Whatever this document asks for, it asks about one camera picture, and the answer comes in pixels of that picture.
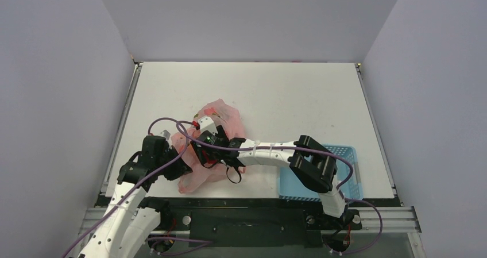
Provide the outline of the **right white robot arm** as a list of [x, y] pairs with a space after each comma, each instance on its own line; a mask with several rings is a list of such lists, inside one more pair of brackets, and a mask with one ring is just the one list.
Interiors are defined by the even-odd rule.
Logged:
[[235, 170], [252, 165], [288, 168], [305, 188], [318, 194], [328, 226], [337, 228], [347, 219], [346, 201], [336, 177], [338, 156], [310, 136], [283, 143], [229, 139], [218, 126], [216, 132], [205, 130], [191, 139], [191, 145], [205, 167], [221, 163]]

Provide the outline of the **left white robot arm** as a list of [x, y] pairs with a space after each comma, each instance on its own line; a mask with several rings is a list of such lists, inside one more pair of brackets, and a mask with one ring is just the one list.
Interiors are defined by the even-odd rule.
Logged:
[[170, 180], [189, 168], [182, 159], [187, 148], [188, 142], [179, 151], [165, 137], [146, 136], [141, 150], [120, 167], [103, 217], [81, 235], [90, 239], [78, 256], [134, 257], [154, 228], [167, 228], [170, 211], [153, 204], [146, 195], [160, 175]]

